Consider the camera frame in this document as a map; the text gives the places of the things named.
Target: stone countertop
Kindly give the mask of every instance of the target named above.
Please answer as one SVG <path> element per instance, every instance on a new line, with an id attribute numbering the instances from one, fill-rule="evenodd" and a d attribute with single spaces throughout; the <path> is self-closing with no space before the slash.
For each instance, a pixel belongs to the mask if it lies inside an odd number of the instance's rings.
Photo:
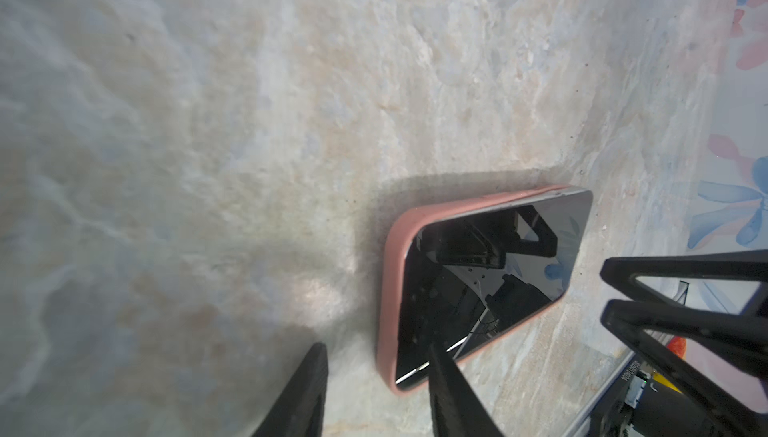
<path id="1" fill-rule="evenodd" d="M 673 254 L 734 0 L 0 0 L 0 429 L 247 435 L 310 344 L 325 437 L 432 434 L 374 369 L 408 208 L 595 201 L 571 288 L 463 365 L 559 435 L 624 349 L 598 270 Z"/>

